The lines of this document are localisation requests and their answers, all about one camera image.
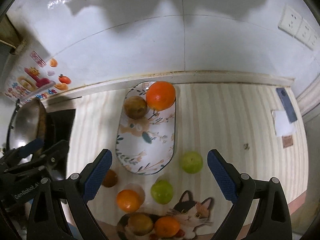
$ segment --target white wall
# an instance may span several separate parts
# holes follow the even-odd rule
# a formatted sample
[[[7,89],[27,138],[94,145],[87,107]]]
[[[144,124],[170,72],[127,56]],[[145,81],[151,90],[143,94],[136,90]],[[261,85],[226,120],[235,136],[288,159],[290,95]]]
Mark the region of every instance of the white wall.
[[[285,4],[320,33],[303,0],[16,0],[8,16],[83,86],[138,74],[237,70],[295,77],[298,96],[320,73],[311,51],[277,28]]]
[[[15,103],[0,93],[0,148],[5,146],[7,130]]]

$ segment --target power socket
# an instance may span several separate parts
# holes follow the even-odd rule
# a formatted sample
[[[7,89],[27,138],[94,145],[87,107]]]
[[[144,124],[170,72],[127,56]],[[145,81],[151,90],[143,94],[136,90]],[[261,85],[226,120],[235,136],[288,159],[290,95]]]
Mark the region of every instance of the power socket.
[[[317,46],[317,43],[318,43],[318,39],[319,39],[318,34],[316,32],[314,32],[314,31],[312,31],[310,39],[306,43],[307,46],[310,49],[315,49],[315,47]]]
[[[307,44],[313,32],[314,31],[307,23],[307,21],[305,19],[302,19],[296,38],[302,41],[303,43]]]
[[[290,6],[284,8],[282,18],[278,24],[278,27],[285,32],[295,36],[301,25],[302,17]]]

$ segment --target floral plate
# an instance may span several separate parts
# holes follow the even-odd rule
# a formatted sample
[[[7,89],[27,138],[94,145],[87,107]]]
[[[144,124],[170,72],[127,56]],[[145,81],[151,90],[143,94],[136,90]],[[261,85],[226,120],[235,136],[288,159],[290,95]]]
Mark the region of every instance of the floral plate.
[[[149,87],[145,82],[132,88],[126,98],[140,96],[146,99]],[[175,103],[168,109],[148,113],[138,120],[127,117],[122,109],[116,155],[121,164],[135,174],[151,175],[162,170],[172,159],[174,148]]]

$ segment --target metal pot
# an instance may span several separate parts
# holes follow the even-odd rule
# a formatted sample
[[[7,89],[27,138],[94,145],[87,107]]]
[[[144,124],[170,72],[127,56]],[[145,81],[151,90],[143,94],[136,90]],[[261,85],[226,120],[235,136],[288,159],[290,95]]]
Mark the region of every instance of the metal pot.
[[[9,150],[25,146],[36,138],[45,140],[46,117],[46,110],[39,99],[33,99],[22,107],[17,100],[8,127],[6,148]],[[43,148],[35,152],[32,159],[38,158],[42,150]]]

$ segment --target oval plate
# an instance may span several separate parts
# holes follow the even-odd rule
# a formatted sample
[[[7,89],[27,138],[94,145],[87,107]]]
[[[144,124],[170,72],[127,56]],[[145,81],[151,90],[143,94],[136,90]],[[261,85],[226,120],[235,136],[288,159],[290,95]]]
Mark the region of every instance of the oval plate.
[[[140,96],[155,82],[144,82],[129,91],[126,98]],[[172,159],[174,149],[176,101],[160,112],[149,110],[138,120],[127,117],[122,109],[116,155],[121,164],[135,174],[151,175],[162,170]]]

